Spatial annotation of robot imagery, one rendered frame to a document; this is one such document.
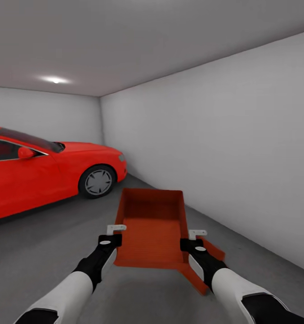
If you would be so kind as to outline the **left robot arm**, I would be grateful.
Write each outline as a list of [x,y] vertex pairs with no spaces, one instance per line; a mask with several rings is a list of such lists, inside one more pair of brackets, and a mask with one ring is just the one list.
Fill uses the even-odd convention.
[[125,225],[108,225],[98,246],[57,287],[37,300],[14,324],[77,324],[97,284],[101,283],[116,260],[116,247],[122,246]]

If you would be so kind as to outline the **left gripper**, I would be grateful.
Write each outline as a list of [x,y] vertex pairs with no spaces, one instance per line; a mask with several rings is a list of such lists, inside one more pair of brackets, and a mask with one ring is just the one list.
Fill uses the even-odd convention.
[[122,234],[114,234],[114,235],[100,235],[98,238],[98,243],[100,243],[103,239],[112,239],[114,241],[115,247],[122,246]]

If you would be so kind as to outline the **storage box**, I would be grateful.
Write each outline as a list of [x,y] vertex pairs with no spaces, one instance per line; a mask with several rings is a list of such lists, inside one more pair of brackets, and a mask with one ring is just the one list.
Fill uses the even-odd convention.
[[[201,236],[196,236],[196,239],[203,239]],[[206,248],[208,254],[212,255],[219,261],[224,261],[225,253],[213,246],[206,240],[203,240],[203,247]],[[190,266],[185,267],[183,270],[178,270],[198,291],[204,295],[208,290],[208,286],[198,277]]]
[[115,266],[183,270],[189,252],[180,250],[188,239],[182,190],[123,189],[115,225],[125,225]]

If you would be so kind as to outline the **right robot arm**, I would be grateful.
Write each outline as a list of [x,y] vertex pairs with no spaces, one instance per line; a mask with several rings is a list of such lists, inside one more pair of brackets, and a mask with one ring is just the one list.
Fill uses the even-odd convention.
[[266,289],[239,276],[208,254],[203,247],[204,230],[190,229],[180,238],[180,250],[189,252],[190,267],[215,295],[232,324],[304,324],[304,318]]

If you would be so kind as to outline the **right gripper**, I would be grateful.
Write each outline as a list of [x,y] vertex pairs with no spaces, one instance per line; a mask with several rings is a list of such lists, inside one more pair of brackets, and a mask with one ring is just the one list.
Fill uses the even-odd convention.
[[203,239],[196,239],[195,241],[191,241],[188,238],[180,238],[180,250],[181,251],[188,251],[189,246],[192,244],[197,244],[197,245],[203,246]]

